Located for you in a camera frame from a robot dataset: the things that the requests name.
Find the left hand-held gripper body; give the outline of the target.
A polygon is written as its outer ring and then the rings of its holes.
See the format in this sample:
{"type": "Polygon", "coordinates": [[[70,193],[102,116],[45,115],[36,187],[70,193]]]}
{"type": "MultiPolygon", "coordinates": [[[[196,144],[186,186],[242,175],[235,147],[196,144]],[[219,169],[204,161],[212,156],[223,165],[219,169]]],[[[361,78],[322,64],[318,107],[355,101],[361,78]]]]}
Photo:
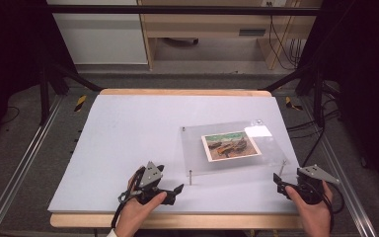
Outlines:
{"type": "Polygon", "coordinates": [[[157,169],[157,166],[153,162],[149,161],[147,166],[143,169],[142,175],[137,180],[137,200],[141,204],[146,204],[152,200],[156,195],[160,193],[166,193],[167,196],[163,200],[163,204],[173,205],[176,200],[176,195],[173,191],[162,190],[158,187],[163,172],[157,169]]]}

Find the white paper label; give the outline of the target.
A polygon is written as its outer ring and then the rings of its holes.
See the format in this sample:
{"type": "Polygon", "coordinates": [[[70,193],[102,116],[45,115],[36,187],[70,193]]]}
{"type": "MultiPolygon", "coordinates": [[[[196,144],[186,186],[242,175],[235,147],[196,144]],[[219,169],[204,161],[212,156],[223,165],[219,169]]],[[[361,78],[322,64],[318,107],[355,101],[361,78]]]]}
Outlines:
{"type": "Polygon", "coordinates": [[[250,137],[272,137],[271,132],[265,125],[248,126],[244,130],[250,137]]]}

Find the aluminium rail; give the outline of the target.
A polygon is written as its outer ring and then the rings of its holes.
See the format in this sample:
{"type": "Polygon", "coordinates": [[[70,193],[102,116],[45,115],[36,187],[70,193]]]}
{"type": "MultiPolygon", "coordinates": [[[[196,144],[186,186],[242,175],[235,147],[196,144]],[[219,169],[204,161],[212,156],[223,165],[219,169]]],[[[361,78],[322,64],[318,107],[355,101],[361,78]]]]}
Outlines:
{"type": "Polygon", "coordinates": [[[341,181],[339,189],[343,195],[345,207],[361,237],[377,237],[373,224],[364,210],[352,182],[348,178],[345,169],[341,166],[339,157],[336,155],[333,146],[326,136],[326,131],[328,130],[329,128],[327,125],[322,128],[321,135],[317,138],[317,145],[323,152],[323,157],[325,158],[327,166],[341,181]]]}
{"type": "Polygon", "coordinates": [[[15,195],[17,194],[24,178],[26,177],[31,165],[33,164],[37,153],[50,130],[55,117],[62,103],[63,96],[55,96],[54,101],[50,107],[49,115],[44,120],[43,124],[38,127],[32,141],[30,142],[27,150],[25,151],[21,161],[15,169],[11,179],[7,183],[5,190],[0,196],[0,224],[2,223],[9,207],[11,206],[15,195]]]}

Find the wooden table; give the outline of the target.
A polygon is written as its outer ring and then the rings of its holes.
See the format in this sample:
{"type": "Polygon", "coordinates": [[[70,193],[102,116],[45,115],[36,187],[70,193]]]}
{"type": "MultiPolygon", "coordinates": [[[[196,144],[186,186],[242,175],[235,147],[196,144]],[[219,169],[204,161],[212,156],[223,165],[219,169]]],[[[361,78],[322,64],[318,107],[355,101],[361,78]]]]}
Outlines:
{"type": "MultiPolygon", "coordinates": [[[[268,91],[244,90],[157,90],[105,89],[100,95],[143,96],[241,96],[272,97],[268,91]]],[[[297,209],[293,213],[163,213],[158,207],[144,221],[146,229],[299,229],[297,209]]],[[[54,227],[108,227],[112,212],[50,212],[54,227]]]]}

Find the printed photo card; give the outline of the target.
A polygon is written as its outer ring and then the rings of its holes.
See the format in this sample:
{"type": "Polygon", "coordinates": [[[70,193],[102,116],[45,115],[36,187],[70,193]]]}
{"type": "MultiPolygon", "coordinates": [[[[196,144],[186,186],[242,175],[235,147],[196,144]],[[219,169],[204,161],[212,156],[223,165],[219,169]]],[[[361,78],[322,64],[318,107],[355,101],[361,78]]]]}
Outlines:
{"type": "Polygon", "coordinates": [[[207,134],[201,141],[209,162],[242,159],[262,155],[262,151],[245,131],[207,134]]]}

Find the yellow black tape strip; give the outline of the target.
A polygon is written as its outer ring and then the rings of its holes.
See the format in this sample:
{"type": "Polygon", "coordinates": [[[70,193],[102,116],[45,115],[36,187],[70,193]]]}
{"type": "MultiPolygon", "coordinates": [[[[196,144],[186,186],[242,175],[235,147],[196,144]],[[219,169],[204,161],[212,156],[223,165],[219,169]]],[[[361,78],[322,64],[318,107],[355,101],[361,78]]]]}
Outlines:
{"type": "Polygon", "coordinates": [[[294,105],[290,99],[290,97],[285,97],[285,105],[289,109],[293,109],[296,111],[303,111],[303,107],[299,105],[294,105]]]}
{"type": "Polygon", "coordinates": [[[81,109],[82,109],[82,107],[86,101],[86,98],[87,98],[86,95],[82,95],[79,97],[77,104],[75,106],[74,112],[80,112],[81,111],[81,109]]]}

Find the person's right hand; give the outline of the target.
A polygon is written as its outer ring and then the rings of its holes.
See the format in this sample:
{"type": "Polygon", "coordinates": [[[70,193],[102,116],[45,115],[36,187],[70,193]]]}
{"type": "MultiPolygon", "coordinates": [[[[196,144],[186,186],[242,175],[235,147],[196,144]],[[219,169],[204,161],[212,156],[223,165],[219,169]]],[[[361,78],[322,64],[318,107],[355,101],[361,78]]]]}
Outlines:
{"type": "Polygon", "coordinates": [[[307,237],[330,237],[331,235],[332,216],[328,203],[332,203],[333,194],[325,181],[322,184],[328,200],[318,204],[308,204],[292,187],[285,188],[297,207],[307,237]]]}

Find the white cabinet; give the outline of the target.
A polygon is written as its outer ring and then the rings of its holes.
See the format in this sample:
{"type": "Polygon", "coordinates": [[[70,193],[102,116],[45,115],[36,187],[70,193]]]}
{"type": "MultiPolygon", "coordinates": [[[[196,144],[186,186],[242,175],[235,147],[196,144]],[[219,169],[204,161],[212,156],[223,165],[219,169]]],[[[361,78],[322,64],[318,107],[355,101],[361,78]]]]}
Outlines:
{"type": "Polygon", "coordinates": [[[146,64],[138,14],[54,14],[76,65],[146,64]]]}

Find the person's left hand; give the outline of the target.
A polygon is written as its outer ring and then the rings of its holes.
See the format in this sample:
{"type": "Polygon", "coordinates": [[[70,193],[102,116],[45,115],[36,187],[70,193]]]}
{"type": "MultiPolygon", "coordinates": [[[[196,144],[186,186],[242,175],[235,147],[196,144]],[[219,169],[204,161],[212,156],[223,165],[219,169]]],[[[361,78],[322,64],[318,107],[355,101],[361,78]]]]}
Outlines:
{"type": "Polygon", "coordinates": [[[135,198],[130,199],[121,211],[116,223],[114,234],[116,237],[133,237],[149,214],[166,198],[162,192],[153,197],[146,204],[141,204],[135,198]]]}

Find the black metal stand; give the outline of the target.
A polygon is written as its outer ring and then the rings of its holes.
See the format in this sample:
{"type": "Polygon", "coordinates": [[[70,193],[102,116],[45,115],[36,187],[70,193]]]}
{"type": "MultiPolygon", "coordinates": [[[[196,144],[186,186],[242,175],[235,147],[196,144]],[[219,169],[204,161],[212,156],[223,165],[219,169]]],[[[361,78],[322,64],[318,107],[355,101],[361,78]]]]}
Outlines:
{"type": "Polygon", "coordinates": [[[40,106],[41,118],[40,125],[44,125],[50,117],[50,104],[48,96],[48,86],[51,86],[57,95],[66,95],[69,88],[64,81],[64,78],[73,79],[75,82],[85,86],[86,88],[94,91],[101,92],[103,87],[100,87],[73,70],[67,69],[60,64],[49,63],[46,64],[39,72],[39,90],[40,90],[40,106]]]}
{"type": "Polygon", "coordinates": [[[323,127],[325,124],[322,109],[323,74],[317,64],[312,62],[306,63],[282,79],[264,87],[263,91],[273,92],[294,79],[299,79],[299,83],[295,89],[298,96],[307,95],[311,89],[314,89],[313,119],[319,127],[323,127]]]}

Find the pale grey table mat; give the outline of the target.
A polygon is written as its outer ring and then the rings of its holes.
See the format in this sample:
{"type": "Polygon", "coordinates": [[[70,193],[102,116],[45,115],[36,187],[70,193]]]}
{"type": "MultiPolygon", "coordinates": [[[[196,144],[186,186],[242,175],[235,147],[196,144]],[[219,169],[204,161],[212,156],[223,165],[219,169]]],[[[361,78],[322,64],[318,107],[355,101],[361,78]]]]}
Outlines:
{"type": "Polygon", "coordinates": [[[207,175],[186,172],[181,128],[260,119],[288,158],[282,176],[294,181],[298,162],[273,97],[100,95],[49,205],[56,212],[112,212],[128,179],[149,161],[165,166],[161,188],[184,184],[163,213],[293,213],[276,190],[280,167],[207,175]]]}

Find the clear acrylic frame panel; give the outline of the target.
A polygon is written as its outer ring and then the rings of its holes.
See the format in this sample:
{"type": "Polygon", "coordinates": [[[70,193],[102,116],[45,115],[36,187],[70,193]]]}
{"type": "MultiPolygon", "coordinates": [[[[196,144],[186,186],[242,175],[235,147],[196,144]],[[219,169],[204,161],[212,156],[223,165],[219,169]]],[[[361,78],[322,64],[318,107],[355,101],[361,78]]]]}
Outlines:
{"type": "Polygon", "coordinates": [[[187,174],[207,175],[289,164],[260,119],[181,128],[187,174]]]}

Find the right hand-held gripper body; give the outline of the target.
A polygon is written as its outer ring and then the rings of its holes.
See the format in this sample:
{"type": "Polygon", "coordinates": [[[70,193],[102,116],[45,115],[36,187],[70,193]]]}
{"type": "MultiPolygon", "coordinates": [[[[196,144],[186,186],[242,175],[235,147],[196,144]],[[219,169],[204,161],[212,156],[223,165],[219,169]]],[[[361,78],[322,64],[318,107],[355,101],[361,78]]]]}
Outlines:
{"type": "Polygon", "coordinates": [[[297,169],[297,193],[308,204],[318,204],[325,193],[323,181],[339,185],[341,181],[317,165],[297,169]]]}

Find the black metal crossbar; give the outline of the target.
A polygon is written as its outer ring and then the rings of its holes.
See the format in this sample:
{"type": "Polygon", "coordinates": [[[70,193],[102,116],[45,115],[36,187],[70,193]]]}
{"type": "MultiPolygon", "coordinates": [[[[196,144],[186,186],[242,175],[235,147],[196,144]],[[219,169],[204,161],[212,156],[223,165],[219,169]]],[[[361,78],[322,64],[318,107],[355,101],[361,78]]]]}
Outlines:
{"type": "Polygon", "coordinates": [[[183,14],[183,15],[272,15],[318,16],[320,8],[225,7],[225,6],[132,6],[47,5],[51,13],[63,14],[183,14]]]}

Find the wooden desk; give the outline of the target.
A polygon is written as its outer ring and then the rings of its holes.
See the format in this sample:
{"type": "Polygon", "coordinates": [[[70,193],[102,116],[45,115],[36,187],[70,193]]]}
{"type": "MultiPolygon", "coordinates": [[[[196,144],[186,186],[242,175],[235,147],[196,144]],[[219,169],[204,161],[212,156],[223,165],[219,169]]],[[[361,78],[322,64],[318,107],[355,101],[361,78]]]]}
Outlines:
{"type": "MultiPolygon", "coordinates": [[[[225,6],[319,8],[323,0],[137,0],[140,6],[225,6]]],[[[283,55],[288,40],[306,39],[313,16],[183,15],[143,14],[145,36],[149,39],[247,38],[260,45],[268,69],[283,55]]]]}

